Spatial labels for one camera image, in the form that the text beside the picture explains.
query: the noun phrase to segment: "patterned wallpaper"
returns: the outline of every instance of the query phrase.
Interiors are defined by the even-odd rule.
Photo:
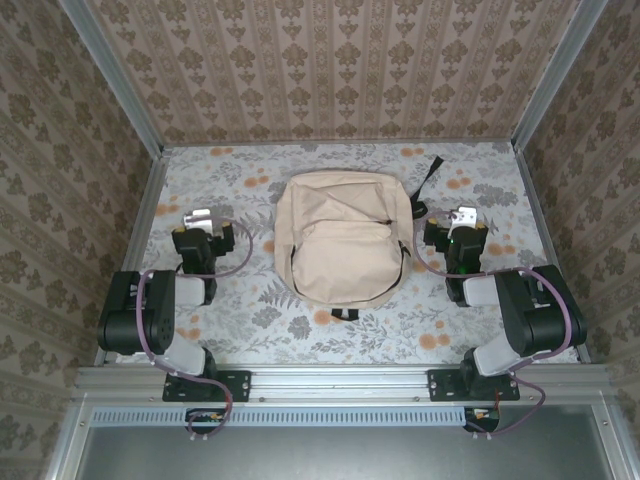
[[[55,0],[0,2],[0,478],[39,478],[149,158]]]
[[[525,155],[593,359],[640,438],[640,2],[609,1]]]
[[[90,0],[165,144],[508,138],[578,0]]]

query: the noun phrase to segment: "beige backpack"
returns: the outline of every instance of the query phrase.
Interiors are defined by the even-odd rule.
[[[412,203],[426,213],[418,194],[410,199],[396,178],[379,173],[292,177],[277,205],[276,271],[301,299],[357,319],[357,309],[384,304],[411,272]]]

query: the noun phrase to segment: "perforated metal strip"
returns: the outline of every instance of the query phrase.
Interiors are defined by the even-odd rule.
[[[187,410],[184,407],[99,407],[93,411],[91,426],[185,426]],[[233,411],[227,425],[236,427],[427,427],[464,424],[463,407],[240,407]]]

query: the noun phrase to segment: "backpack strap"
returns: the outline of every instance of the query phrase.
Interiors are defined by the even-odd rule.
[[[343,310],[341,308],[334,308],[331,310],[331,316],[335,318],[339,318],[340,320],[345,320],[347,322],[353,322],[358,320],[358,310],[354,308],[350,308],[347,310],[348,317],[342,317]]]
[[[418,187],[418,190],[416,190],[415,193],[411,195],[411,197],[409,197],[409,199],[411,200],[411,213],[413,214],[414,220],[424,217],[429,211],[426,204],[418,200],[418,198],[420,198],[420,191],[422,190],[422,187],[424,187],[424,184],[427,183],[427,180],[429,180],[434,173],[436,173],[436,170],[440,168],[440,165],[442,165],[443,162],[444,160],[442,160],[442,158],[440,158],[439,156],[436,157],[436,159],[431,164],[431,167],[429,168],[429,173],[427,173],[427,176],[422,181],[422,184]]]

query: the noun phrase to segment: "floral tablecloth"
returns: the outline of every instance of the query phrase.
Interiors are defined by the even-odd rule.
[[[545,264],[546,259],[518,166],[508,143],[303,144],[184,147],[173,150],[144,257],[145,268],[174,269],[180,262],[170,232],[182,215],[210,207],[246,225],[255,239],[249,264],[218,280],[213,303],[178,308],[176,327],[207,346],[218,363],[417,364],[457,363],[464,352],[502,329],[498,307],[458,308],[442,278],[414,265],[402,289],[384,306],[349,323],[300,301],[273,264],[275,204],[292,176],[319,169],[353,169],[396,176],[412,193],[440,155],[445,163],[423,189],[430,209],[478,207],[490,228],[485,270]],[[247,252],[218,259],[220,271]],[[435,268],[444,260],[421,246]],[[572,349],[556,358],[575,362]]]

